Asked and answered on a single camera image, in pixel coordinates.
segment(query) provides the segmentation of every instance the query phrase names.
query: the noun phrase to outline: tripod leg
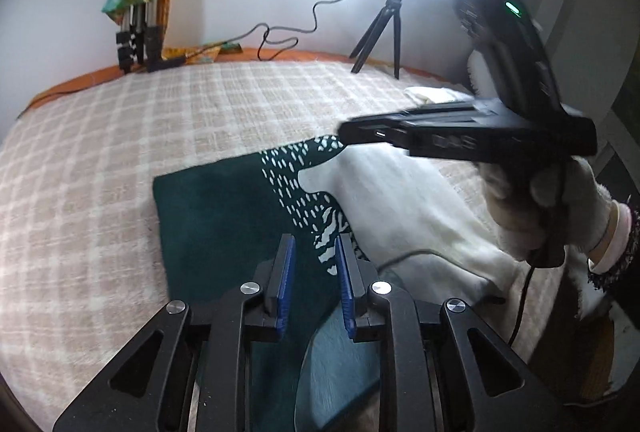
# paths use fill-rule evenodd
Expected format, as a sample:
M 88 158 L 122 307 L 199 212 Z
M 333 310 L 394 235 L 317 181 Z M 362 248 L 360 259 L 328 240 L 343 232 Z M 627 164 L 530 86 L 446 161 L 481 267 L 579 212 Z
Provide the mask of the tripod leg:
M 369 57 L 369 53 L 371 53 L 373 46 L 375 46 L 376 42 L 378 42 L 380 35 L 382 35 L 382 32 L 385 30 L 386 24 L 388 24 L 389 19 L 391 19 L 392 15 L 393 12 L 389 8 L 385 8 L 380 12 L 380 17 L 376 21 L 375 26 L 372 28 L 371 33 L 369 34 L 369 38 L 364 44 L 364 47 L 362 48 L 361 53 L 358 55 L 358 58 L 356 59 L 356 63 L 354 63 L 353 67 L 351 68 L 352 73 L 355 74 L 360 72 L 362 66 L 364 65 L 364 62 L 366 62 L 367 57 Z
M 385 10 L 385 8 L 382 8 L 378 14 L 376 15 L 375 19 L 373 19 L 373 22 L 371 24 L 369 24 L 369 27 L 367 28 L 367 30 L 364 32 L 364 35 L 362 35 L 362 38 L 360 39 L 360 41 L 358 42 L 358 44 L 356 45 L 356 47 L 353 49 L 353 51 L 351 52 L 351 54 L 349 55 L 349 58 L 355 58 L 356 56 L 358 56 L 358 54 L 360 53 L 360 51 L 362 51 L 362 48 L 365 44 L 365 42 L 367 41 L 367 39 L 369 38 L 369 35 L 371 35 L 371 31 L 373 30 L 373 27 L 376 25 L 376 22 L 378 21 L 378 19 L 380 18 L 380 15 L 382 15 L 382 12 Z
M 394 11 L 394 76 L 400 79 L 400 11 Z

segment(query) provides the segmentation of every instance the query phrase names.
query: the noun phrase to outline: checkered blanket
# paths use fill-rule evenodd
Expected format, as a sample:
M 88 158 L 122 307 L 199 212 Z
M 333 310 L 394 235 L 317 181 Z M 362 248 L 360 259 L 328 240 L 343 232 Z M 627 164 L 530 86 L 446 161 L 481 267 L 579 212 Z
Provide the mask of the checkered blanket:
M 412 106 L 398 82 L 336 62 L 238 62 L 134 74 L 28 112 L 0 150 L 0 372 L 44 430 L 166 302 L 151 183 L 171 171 L 333 132 Z M 436 162 L 491 227 L 472 165 Z M 513 327 L 521 276 L 506 313 Z M 537 272 L 528 358 L 559 272 Z

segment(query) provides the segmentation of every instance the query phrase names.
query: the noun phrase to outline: white towel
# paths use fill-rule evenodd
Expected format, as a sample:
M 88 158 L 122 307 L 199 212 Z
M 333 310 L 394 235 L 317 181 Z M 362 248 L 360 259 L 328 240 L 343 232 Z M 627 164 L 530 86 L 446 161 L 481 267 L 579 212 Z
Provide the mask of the white towel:
M 416 299 L 475 304 L 506 296 L 513 283 L 516 262 L 429 159 L 386 143 L 353 145 L 298 181 L 308 193 L 333 195 L 362 251 Z

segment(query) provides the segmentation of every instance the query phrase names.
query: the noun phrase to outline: black cable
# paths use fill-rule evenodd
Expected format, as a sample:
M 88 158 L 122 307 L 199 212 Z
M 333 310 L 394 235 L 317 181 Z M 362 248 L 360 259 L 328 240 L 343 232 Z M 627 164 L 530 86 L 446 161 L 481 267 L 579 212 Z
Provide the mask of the black cable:
M 529 271 L 527 272 L 527 276 L 524 279 L 524 285 L 522 286 L 522 292 L 520 293 L 520 305 L 518 306 L 518 315 L 516 316 L 516 323 L 513 326 L 513 332 L 511 333 L 511 338 L 507 344 L 511 347 L 518 336 L 518 331 L 520 330 L 520 324 L 522 323 L 522 315 L 524 313 L 524 303 L 527 301 L 527 290 L 529 289 L 529 283 L 531 282 L 531 277 L 533 277 L 533 272 L 536 271 L 535 266 L 531 266 Z
M 383 271 L 384 269 L 391 268 L 392 266 L 395 266 L 399 262 L 402 262 L 402 261 L 404 261 L 404 260 L 406 260 L 408 258 L 412 258 L 415 255 L 435 255 L 435 256 L 437 256 L 439 258 L 442 258 L 442 259 L 446 260 L 447 262 L 450 262 L 450 263 L 453 264 L 453 261 L 449 257 L 441 254 L 440 252 L 437 252 L 436 250 L 432 250 L 431 248 L 423 248 L 423 249 L 420 249 L 420 250 L 412 250 L 410 252 L 405 252 L 402 255 L 399 255 L 399 256 L 391 259 L 390 261 L 385 262 L 385 265 L 380 268 L 380 271 Z
M 196 57 L 198 55 L 201 55 L 202 53 L 209 51 L 210 49 L 213 49 L 215 47 L 219 47 L 222 46 L 224 44 L 229 44 L 231 42 L 235 42 L 237 40 L 242 40 L 243 38 L 248 37 L 251 33 L 253 33 L 255 30 L 257 30 L 260 27 L 264 28 L 264 34 L 262 35 L 262 43 L 260 44 L 260 47 L 258 47 L 258 60 L 260 60 L 261 62 L 267 62 L 270 60 L 273 60 L 275 57 L 277 57 L 279 54 L 281 54 L 283 51 L 287 51 L 289 49 L 293 49 L 295 46 L 298 45 L 298 43 L 300 42 L 300 39 L 296 36 L 293 37 L 288 37 L 285 38 L 283 40 L 268 40 L 269 35 L 271 34 L 272 31 L 289 31 L 289 32 L 294 32 L 294 33 L 302 33 L 302 34 L 311 34 L 311 33 L 315 33 L 316 30 L 318 30 L 318 15 L 316 14 L 316 8 L 318 6 L 320 6 L 321 4 L 336 4 L 337 2 L 341 2 L 343 0 L 319 0 L 318 2 L 316 2 L 312 8 L 311 8 L 311 13 L 314 17 L 314 26 L 311 29 L 303 29 L 303 28 L 298 28 L 298 27 L 288 27 L 288 26 L 269 26 L 266 22 L 258 22 L 258 24 L 256 24 L 254 27 L 252 27 L 249 31 L 247 31 L 246 33 L 243 33 L 241 35 L 238 35 L 237 37 L 233 37 L 233 38 L 229 38 L 227 40 L 224 40 L 222 42 L 215 42 L 213 44 L 207 44 L 206 46 L 202 47 L 201 49 L 199 49 L 197 52 L 191 54 L 191 55 L 187 55 L 186 58 L 187 59 L 191 59 L 193 57 Z M 287 42 L 293 42 L 293 44 L 290 44 L 284 48 L 282 48 L 280 51 L 278 51 L 276 54 L 272 55 L 271 57 L 267 58 L 267 59 L 263 59 L 260 56 L 260 51 L 262 50 L 262 48 L 264 47 L 265 44 L 268 45 L 280 45 L 280 44 L 285 44 Z
M 303 29 L 303 28 L 297 28 L 297 27 L 289 27 L 289 26 L 269 26 L 266 22 L 260 22 L 258 24 L 256 24 L 253 28 L 251 28 L 249 31 L 247 31 L 246 33 L 239 35 L 237 37 L 233 37 L 233 38 L 229 38 L 225 41 L 222 42 L 216 42 L 214 44 L 208 44 L 206 46 L 204 46 L 203 48 L 199 49 L 196 53 L 188 55 L 187 59 L 191 59 L 193 57 L 196 57 L 210 49 L 213 49 L 215 47 L 218 46 L 222 46 L 224 44 L 229 44 L 231 42 L 235 42 L 238 40 L 242 40 L 245 37 L 248 37 L 251 33 L 253 33 L 255 30 L 257 30 L 259 27 L 263 27 L 264 28 L 264 33 L 262 35 L 262 42 L 260 43 L 260 47 L 258 47 L 258 60 L 260 60 L 261 62 L 268 62 L 271 61 L 273 59 L 275 59 L 279 54 L 283 53 L 284 51 L 288 51 L 290 49 L 293 49 L 294 47 L 296 47 L 298 45 L 298 43 L 300 42 L 300 38 L 297 36 L 292 36 L 292 37 L 288 37 L 288 38 L 284 38 L 282 40 L 269 40 L 269 35 L 273 32 L 273 31 L 288 31 L 288 32 L 292 32 L 292 33 L 301 33 L 301 34 L 305 34 L 305 35 L 309 35 L 312 33 L 315 33 L 318 30 L 318 16 L 316 15 L 316 8 L 318 6 L 320 6 L 321 4 L 336 4 L 338 2 L 341 2 L 343 0 L 319 0 L 318 2 L 316 2 L 312 8 L 311 8 L 311 14 L 314 17 L 314 26 L 311 29 Z M 290 45 L 287 45 L 285 47 L 283 47 L 282 49 L 280 49 L 279 51 L 276 52 L 276 54 L 272 55 L 269 58 L 265 58 L 263 59 L 260 56 L 260 52 L 262 51 L 262 49 L 264 48 L 265 44 L 266 45 L 270 45 L 270 46 L 279 46 L 281 44 L 286 44 L 291 42 Z
M 602 398 L 596 399 L 594 401 L 585 401 L 585 402 L 573 402 L 568 401 L 563 403 L 565 407 L 579 407 L 579 408 L 593 408 L 600 405 L 604 405 L 605 403 L 609 403 L 615 400 L 618 397 L 618 393 L 614 392 L 612 394 L 607 394 L 606 396 L 602 396 Z
M 562 197 L 564 196 L 564 187 L 566 183 L 566 163 L 560 164 L 558 179 L 559 179 L 559 185 L 558 185 L 558 192 L 556 193 L 556 206 L 561 205 Z M 544 251 L 545 251 L 545 245 L 543 244 L 540 248 L 536 250 L 537 257 L 533 260 L 534 264 L 538 264 L 540 262 L 539 261 L 540 253 L 543 253 Z M 531 282 L 531 277 L 533 276 L 534 271 L 536 271 L 535 266 L 531 266 L 529 268 L 529 271 L 527 272 L 526 278 L 524 279 L 524 285 L 522 286 L 522 291 L 520 293 L 520 305 L 518 306 L 518 315 L 516 316 L 516 323 L 513 326 L 513 332 L 511 333 L 511 337 L 507 342 L 510 347 L 513 345 L 513 342 L 515 341 L 516 336 L 518 336 L 518 331 L 520 330 L 520 324 L 522 323 L 522 314 L 524 313 L 524 304 L 527 300 L 527 290 L 529 289 L 529 283 Z

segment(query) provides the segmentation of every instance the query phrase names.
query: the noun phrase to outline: silver screw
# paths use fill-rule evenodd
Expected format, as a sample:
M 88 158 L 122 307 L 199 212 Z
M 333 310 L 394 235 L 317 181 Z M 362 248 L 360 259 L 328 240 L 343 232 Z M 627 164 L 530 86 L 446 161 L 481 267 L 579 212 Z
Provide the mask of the silver screw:
M 388 293 L 391 293 L 391 284 L 389 284 L 389 282 L 385 282 L 384 280 L 379 280 L 371 284 L 371 289 L 379 295 L 386 295 Z
M 171 302 L 166 305 L 166 312 L 170 315 L 177 315 L 178 313 L 182 313 L 186 307 L 187 304 L 182 300 L 171 300 Z
M 452 313 L 462 313 L 466 309 L 466 304 L 459 298 L 450 298 L 447 300 L 447 309 Z
M 240 291 L 245 295 L 253 295 L 260 291 L 260 285 L 257 282 L 245 282 L 240 286 Z

